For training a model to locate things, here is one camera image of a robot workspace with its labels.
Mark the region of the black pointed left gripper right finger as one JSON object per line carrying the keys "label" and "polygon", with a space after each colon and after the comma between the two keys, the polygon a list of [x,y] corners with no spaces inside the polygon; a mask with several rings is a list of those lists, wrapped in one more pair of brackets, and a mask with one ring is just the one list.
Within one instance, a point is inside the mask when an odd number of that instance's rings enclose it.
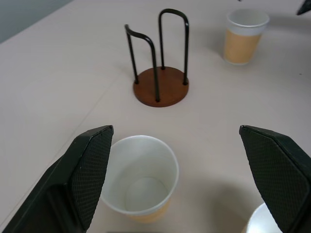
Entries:
{"label": "black pointed left gripper right finger", "polygon": [[303,15],[311,11],[311,0],[304,0],[299,9],[296,12],[297,16]]}

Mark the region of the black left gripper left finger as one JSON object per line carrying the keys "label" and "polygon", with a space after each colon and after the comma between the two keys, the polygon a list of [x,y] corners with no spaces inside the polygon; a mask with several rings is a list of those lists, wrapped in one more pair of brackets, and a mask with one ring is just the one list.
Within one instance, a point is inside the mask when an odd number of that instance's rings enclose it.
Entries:
{"label": "black left gripper left finger", "polygon": [[42,175],[2,233],[86,233],[100,199],[113,126],[88,130]]}

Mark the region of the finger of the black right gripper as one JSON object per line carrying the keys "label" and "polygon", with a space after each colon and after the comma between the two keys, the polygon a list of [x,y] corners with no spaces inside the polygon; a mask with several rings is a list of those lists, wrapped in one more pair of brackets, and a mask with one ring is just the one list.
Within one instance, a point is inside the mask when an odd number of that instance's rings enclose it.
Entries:
{"label": "finger of the black right gripper", "polygon": [[290,137],[239,129],[256,187],[282,233],[311,233],[311,157]]}

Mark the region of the orange and white paper cup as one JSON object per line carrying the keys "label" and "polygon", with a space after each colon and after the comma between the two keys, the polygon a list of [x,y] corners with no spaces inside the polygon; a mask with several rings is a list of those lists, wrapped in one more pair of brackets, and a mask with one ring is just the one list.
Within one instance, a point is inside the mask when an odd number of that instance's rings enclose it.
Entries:
{"label": "orange and white paper cup", "polygon": [[267,205],[261,204],[251,215],[241,233],[282,233]]}
{"label": "orange and white paper cup", "polygon": [[228,14],[224,59],[245,65],[252,59],[270,17],[261,10],[238,9]]}
{"label": "orange and white paper cup", "polygon": [[179,179],[172,149],[146,135],[111,146],[101,200],[134,221],[152,223],[167,211]]}

